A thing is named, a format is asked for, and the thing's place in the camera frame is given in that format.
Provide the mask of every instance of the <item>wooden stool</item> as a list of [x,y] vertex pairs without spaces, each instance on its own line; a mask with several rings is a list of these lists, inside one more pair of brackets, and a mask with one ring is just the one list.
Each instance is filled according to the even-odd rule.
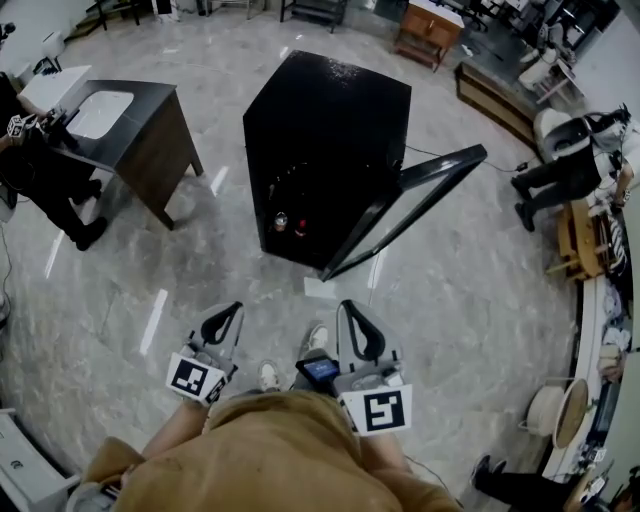
[[546,273],[567,269],[570,280],[590,279],[602,274],[604,268],[598,256],[607,253],[609,244],[602,240],[598,245],[598,238],[586,199],[566,204],[558,214],[558,250],[565,262],[549,267]]

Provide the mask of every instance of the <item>wooden cabinet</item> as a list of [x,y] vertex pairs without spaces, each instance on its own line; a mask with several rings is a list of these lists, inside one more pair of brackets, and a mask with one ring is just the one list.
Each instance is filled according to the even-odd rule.
[[462,18],[453,11],[428,0],[411,0],[395,51],[432,66],[435,73],[463,28]]

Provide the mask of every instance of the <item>white reflective line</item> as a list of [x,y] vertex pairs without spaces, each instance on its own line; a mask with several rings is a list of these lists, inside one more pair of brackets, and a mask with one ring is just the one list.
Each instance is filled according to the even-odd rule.
[[329,281],[323,283],[314,277],[304,278],[304,294],[307,297],[319,297],[321,299],[337,299],[336,284]]
[[382,249],[376,256],[376,259],[373,261],[373,265],[371,265],[371,270],[369,271],[369,279],[367,280],[367,288],[373,290],[378,286],[378,281],[380,280],[380,273],[382,272],[382,266],[384,265],[384,259],[387,257],[387,250],[389,246]]
[[53,268],[53,262],[56,261],[56,255],[58,254],[58,249],[60,249],[60,244],[62,243],[63,237],[64,237],[64,231],[60,230],[60,233],[58,233],[58,236],[53,241],[53,245],[51,246],[51,252],[49,253],[47,266],[44,268],[44,275],[47,279],[49,279],[49,274],[51,274],[51,269]]
[[225,165],[218,171],[218,174],[216,174],[216,177],[213,178],[210,188],[211,188],[211,193],[214,195],[214,197],[218,195],[218,191],[222,186],[222,181],[224,180],[228,172],[229,172],[229,167]]
[[151,316],[149,317],[147,327],[145,328],[144,335],[142,336],[142,342],[140,342],[140,353],[143,356],[146,356],[147,352],[149,352],[149,347],[151,347],[153,335],[156,333],[156,329],[158,328],[158,323],[162,316],[162,308],[164,307],[164,303],[167,300],[168,295],[169,292],[161,288],[156,296],[156,301],[154,302],[153,309],[151,310]]

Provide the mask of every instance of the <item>cable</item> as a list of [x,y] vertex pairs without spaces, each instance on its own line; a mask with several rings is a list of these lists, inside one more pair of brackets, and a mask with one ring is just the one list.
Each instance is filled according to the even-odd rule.
[[[433,152],[431,152],[431,151],[425,151],[424,149],[414,148],[413,146],[409,146],[409,144],[405,144],[405,147],[407,147],[407,148],[409,148],[409,149],[413,149],[414,151],[417,151],[418,153],[425,153],[425,154],[427,154],[427,155],[431,155],[431,156],[435,156],[435,157],[441,157],[441,156],[443,156],[443,155],[440,155],[440,154],[438,154],[438,153],[433,153]],[[524,164],[520,164],[517,168],[515,168],[515,169],[511,169],[511,170],[502,169],[502,168],[498,167],[497,165],[492,164],[491,162],[488,162],[487,160],[484,160],[484,161],[480,162],[480,164],[481,164],[481,165],[482,165],[482,164],[490,165],[491,167],[493,167],[494,169],[496,169],[497,171],[500,171],[500,172],[507,172],[507,173],[511,173],[511,172],[520,172],[521,170],[526,169],[526,168],[529,166],[529,164],[530,164],[531,162],[533,162],[536,158],[538,158],[538,157],[537,157],[537,156],[534,156],[534,157],[532,157],[530,160],[528,160],[528,161],[526,162],[526,167],[524,167],[523,169],[520,169],[520,167],[521,167],[522,165],[524,165]]]
[[[7,294],[7,279],[9,279],[9,276],[11,275],[11,271],[13,270],[13,264],[11,263],[11,256],[9,256],[9,247],[7,246],[7,240],[4,237],[4,226],[2,225],[2,223],[0,223],[0,233],[2,234],[2,243],[4,244],[4,249],[7,253],[7,260],[9,261],[9,271],[7,272],[7,275],[4,276],[4,280],[2,281],[2,293],[4,295],[4,298],[7,300],[7,316],[5,317],[5,319],[8,321],[9,316],[11,315],[11,299]],[[0,346],[0,362],[2,362],[3,360],[4,360],[4,350]]]
[[447,491],[447,493],[449,494],[449,496],[451,496],[452,499],[454,499],[456,501],[456,503],[460,506],[460,508],[464,509],[464,505],[462,503],[460,503],[460,500],[458,498],[456,498],[451,491],[449,490],[449,488],[447,487],[447,484],[444,483],[444,481],[442,480],[442,478],[440,478],[440,475],[438,473],[436,473],[433,469],[429,469],[427,466],[425,466],[422,462],[418,462],[417,460],[409,457],[408,455],[405,455],[405,457],[407,458],[407,460],[413,462],[416,466],[420,466],[422,469],[428,471],[429,473],[431,473],[433,476],[435,476],[438,479],[438,482],[440,482],[440,484],[442,485],[442,487],[444,487],[445,491]]
[[13,264],[11,263],[11,256],[9,256],[9,247],[7,246],[7,240],[4,237],[4,226],[2,225],[2,223],[0,223],[0,233],[2,234],[2,243],[4,244],[4,250],[7,253],[7,260],[9,261],[9,271],[7,272],[7,275],[4,276],[4,279],[2,281],[2,293],[7,299],[7,304],[9,306],[9,310],[7,311],[7,318],[8,318],[9,315],[11,314],[11,299],[9,298],[9,295],[7,295],[7,279],[9,279],[9,276],[11,275],[11,271],[13,270]]

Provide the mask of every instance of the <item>black countertop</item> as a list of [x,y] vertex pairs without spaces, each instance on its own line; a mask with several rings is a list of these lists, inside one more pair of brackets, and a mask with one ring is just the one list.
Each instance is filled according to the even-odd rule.
[[175,85],[155,82],[87,80],[70,102],[68,114],[73,114],[84,100],[98,91],[130,92],[133,101],[103,137],[88,139],[73,135],[77,147],[70,148],[64,143],[50,144],[50,147],[65,156],[115,172],[118,163],[141,138],[144,128],[175,89]]

